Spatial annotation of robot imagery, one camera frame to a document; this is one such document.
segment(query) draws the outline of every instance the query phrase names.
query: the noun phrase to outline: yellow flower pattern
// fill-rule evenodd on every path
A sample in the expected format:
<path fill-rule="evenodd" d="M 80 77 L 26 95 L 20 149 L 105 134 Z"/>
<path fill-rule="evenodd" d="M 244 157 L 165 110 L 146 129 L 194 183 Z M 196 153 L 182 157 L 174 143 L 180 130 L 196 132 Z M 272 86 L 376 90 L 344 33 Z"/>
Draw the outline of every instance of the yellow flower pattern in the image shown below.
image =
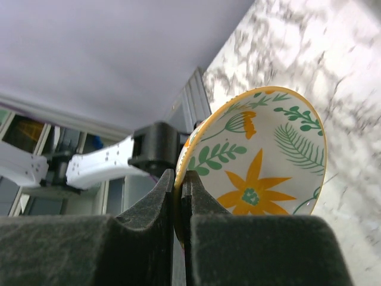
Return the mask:
<path fill-rule="evenodd" d="M 235 207 L 234 215 L 288 215 L 288 212 L 274 201 L 296 200 L 290 195 L 272 191 L 270 188 L 291 178 L 259 178 L 263 151 L 257 153 L 246 174 L 246 180 L 233 172 L 225 171 L 237 190 L 228 192 L 217 199 L 225 208 Z"/>

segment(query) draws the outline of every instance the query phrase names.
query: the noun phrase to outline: window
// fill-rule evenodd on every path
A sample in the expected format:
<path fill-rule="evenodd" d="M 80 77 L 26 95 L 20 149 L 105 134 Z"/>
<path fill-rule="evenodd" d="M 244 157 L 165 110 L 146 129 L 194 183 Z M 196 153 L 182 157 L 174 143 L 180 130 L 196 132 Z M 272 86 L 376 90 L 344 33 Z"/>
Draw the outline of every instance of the window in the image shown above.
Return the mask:
<path fill-rule="evenodd" d="M 21 150 L 33 153 L 44 124 L 16 115 L 4 135 L 3 141 Z"/>

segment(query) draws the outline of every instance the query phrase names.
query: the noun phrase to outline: green fern pattern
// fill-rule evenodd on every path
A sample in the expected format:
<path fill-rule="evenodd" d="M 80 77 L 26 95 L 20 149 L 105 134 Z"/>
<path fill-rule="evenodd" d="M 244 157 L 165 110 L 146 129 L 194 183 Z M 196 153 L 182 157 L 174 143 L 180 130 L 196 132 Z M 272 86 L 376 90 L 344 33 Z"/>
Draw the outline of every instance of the green fern pattern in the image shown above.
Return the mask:
<path fill-rule="evenodd" d="M 199 176 L 207 176 L 212 170 L 220 170 L 222 163 L 228 163 L 229 160 L 235 160 L 237 154 L 245 154 L 247 149 L 243 146 L 233 144 L 229 148 L 229 143 L 224 145 L 216 144 L 212 150 L 205 146 L 198 154 L 199 164 L 196 165 L 196 157 L 192 156 L 189 161 L 188 170 L 195 170 Z"/>
<path fill-rule="evenodd" d="M 324 174 L 324 148 L 315 146 L 306 137 L 300 135 L 289 123 L 275 130 L 278 147 L 294 166 L 308 170 L 318 176 Z"/>

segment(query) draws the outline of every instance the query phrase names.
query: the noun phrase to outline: floral bowl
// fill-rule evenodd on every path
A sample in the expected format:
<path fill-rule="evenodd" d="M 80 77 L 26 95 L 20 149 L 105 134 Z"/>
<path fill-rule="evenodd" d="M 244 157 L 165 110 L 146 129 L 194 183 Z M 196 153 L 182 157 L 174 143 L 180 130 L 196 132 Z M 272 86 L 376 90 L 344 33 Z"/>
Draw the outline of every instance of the floral bowl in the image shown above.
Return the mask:
<path fill-rule="evenodd" d="M 181 197 L 185 172 L 195 170 L 234 215 L 310 214 L 326 165 L 326 137 L 312 105 L 290 89 L 257 88 L 192 132 L 177 162 L 174 199 Z"/>

